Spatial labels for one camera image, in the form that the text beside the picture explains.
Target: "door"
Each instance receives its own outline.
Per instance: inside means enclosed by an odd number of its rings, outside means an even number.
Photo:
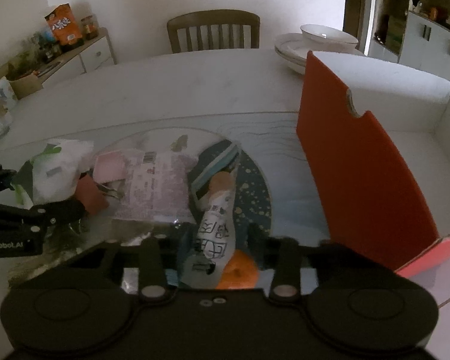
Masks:
[[[365,0],[345,0],[343,30],[359,41],[362,35],[364,10]]]
[[[423,52],[428,43],[429,21],[409,12],[403,37],[402,52],[399,63],[411,68],[420,69]]]

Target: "chair backrest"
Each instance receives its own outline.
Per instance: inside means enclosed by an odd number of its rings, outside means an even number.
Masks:
[[[234,48],[233,25],[238,26],[238,47],[245,47],[245,35],[243,26],[250,26],[250,45],[258,48],[260,45],[260,17],[246,11],[234,9],[216,9],[211,11],[200,11],[187,13],[171,19],[167,23],[168,37],[174,53],[180,53],[179,30],[185,29],[187,35],[187,50],[193,51],[190,28],[195,27],[197,35],[198,50],[203,50],[202,26],[207,26],[207,42],[210,50],[214,49],[212,37],[212,25],[218,25],[218,48],[224,49],[224,29],[228,26],[228,48]]]

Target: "pink package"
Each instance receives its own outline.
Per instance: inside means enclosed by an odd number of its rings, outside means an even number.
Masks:
[[[103,184],[123,180],[127,176],[125,157],[121,151],[98,155],[95,159],[94,181]]]

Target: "wooden cabinet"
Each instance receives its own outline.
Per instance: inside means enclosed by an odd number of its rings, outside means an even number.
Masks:
[[[50,88],[57,85],[61,81],[69,80],[84,74],[85,69],[79,55],[73,57],[70,61],[60,67],[53,75],[42,83],[44,88]]]

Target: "white marble table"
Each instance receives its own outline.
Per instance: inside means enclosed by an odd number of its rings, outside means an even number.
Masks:
[[[302,83],[273,50],[184,52],[119,64],[21,100],[0,150],[127,123],[296,112]]]
[[[295,133],[302,81],[273,50],[192,52],[108,67],[22,100],[10,133],[0,140],[0,163],[18,169],[52,137],[93,140],[98,151],[153,128],[202,128],[239,141],[263,171],[273,234],[316,245],[328,232]],[[0,202],[13,203],[12,195],[0,194]],[[96,218],[94,226],[103,224]],[[95,241],[108,231],[102,228]],[[7,292],[4,271],[14,260],[0,259],[0,301]],[[270,279],[265,272],[260,284],[267,287]],[[302,290],[314,286],[314,271],[302,270]],[[450,342],[443,338],[450,306],[444,311],[429,349],[450,360]],[[0,324],[0,359],[10,350]]]

